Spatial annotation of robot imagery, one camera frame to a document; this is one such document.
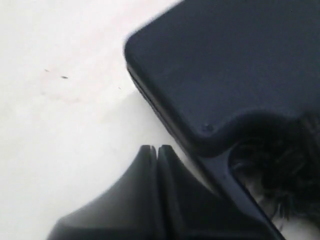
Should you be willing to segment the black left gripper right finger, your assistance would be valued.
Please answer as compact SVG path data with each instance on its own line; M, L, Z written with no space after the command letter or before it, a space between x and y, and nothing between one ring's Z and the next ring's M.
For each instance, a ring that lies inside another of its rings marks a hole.
M275 239L263 223L244 215L202 185L170 145L159 148L157 171L168 239Z

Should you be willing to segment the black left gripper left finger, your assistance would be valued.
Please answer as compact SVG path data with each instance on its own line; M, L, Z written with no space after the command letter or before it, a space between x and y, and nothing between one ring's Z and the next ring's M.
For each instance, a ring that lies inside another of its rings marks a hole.
M132 164L106 192L62 217L49 240L157 240L159 193L157 154L139 148Z

